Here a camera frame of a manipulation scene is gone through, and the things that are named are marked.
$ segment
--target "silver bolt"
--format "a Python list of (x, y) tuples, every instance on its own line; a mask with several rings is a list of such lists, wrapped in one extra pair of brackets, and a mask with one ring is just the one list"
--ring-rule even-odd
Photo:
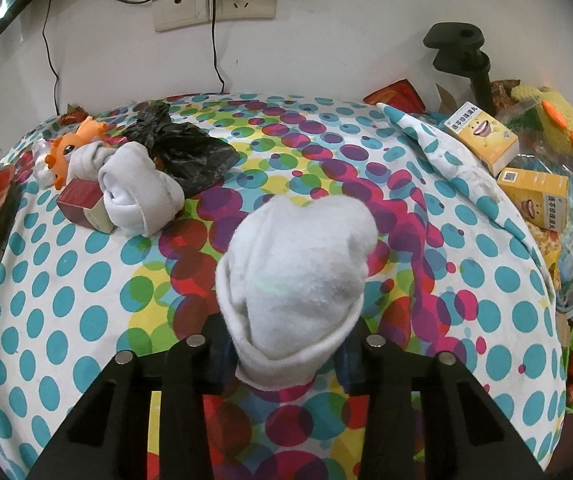
[(372, 346), (374, 348), (380, 348), (386, 345), (386, 339), (384, 339), (379, 334), (371, 334), (366, 338), (366, 343), (368, 344), (368, 346)]
[(133, 360), (133, 353), (128, 350), (119, 351), (116, 354), (116, 363), (119, 365), (125, 365)]
[(442, 352), (438, 359), (440, 360), (440, 362), (442, 364), (445, 364), (447, 366), (452, 366), (457, 362), (457, 359), (455, 358), (455, 356), (453, 354), (451, 354), (450, 352)]
[(202, 346), (206, 343), (206, 338), (202, 334), (192, 334), (186, 338), (186, 344), (191, 348)]

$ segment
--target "electrical socket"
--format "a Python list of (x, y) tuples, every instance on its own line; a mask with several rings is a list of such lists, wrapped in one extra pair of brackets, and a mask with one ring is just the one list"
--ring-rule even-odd
[(155, 32), (208, 22), (208, 2), (209, 0), (155, 0), (151, 6)]
[(274, 18), (278, 0), (215, 0), (217, 20), (240, 20), (243, 18)]

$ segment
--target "wall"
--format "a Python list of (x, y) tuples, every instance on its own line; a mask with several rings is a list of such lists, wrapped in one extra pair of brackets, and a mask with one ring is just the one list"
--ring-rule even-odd
[[(35, 0), (0, 37), (0, 157), (54, 114), (46, 1)], [(573, 103), (573, 0), (278, 0), (275, 20), (219, 23), (217, 45), (234, 92), (360, 100), (407, 77), (435, 106), (435, 81), (457, 98), (467, 93), (465, 80), (431, 67), (434, 52), (422, 46), (439, 21), (482, 29), (492, 78), (558, 88)], [(218, 89), (208, 25), (156, 34), (149, 6), (54, 0), (46, 32), (63, 107), (97, 112)]]

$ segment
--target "yellow medicine box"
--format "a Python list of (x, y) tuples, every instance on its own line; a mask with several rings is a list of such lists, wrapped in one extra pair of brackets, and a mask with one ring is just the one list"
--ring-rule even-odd
[(568, 177), (506, 168), (500, 173), (497, 183), (527, 221), (558, 233), (564, 230)]
[(516, 134), (469, 102), (448, 118), (444, 126), (466, 144), (494, 177), (519, 155)]

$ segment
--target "polka dot tablecloth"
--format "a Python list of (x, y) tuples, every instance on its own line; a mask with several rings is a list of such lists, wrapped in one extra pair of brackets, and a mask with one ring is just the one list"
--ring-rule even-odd
[[(278, 193), (299, 204), (339, 193), (362, 200), (380, 232), (365, 285), (371, 330), (407, 351), (453, 351), (540, 464), (549, 462), (565, 408), (550, 277), (492, 179), (480, 193), (462, 176), (470, 154), (457, 141), (412, 118), (399, 126), (375, 107), (324, 98), (168, 101), (175, 121), (226, 139), (240, 161), (154, 237), (71, 224), (57, 192), (39, 189), (26, 149), (65, 132), (54, 120), (1, 162), (15, 163), (23, 181), (0, 265), (0, 465), (9, 478), (25, 477), (116, 351), (166, 350), (218, 310), (218, 259), (240, 221)], [(96, 118), (119, 137), (147, 104)], [(367, 398), (348, 399), (331, 363), (305, 386), (260, 392), (234, 382), (204, 405), (218, 480), (341, 480), (359, 471)], [(153, 468), (156, 446), (154, 437)], [(421, 435), (415, 452), (421, 465)]]

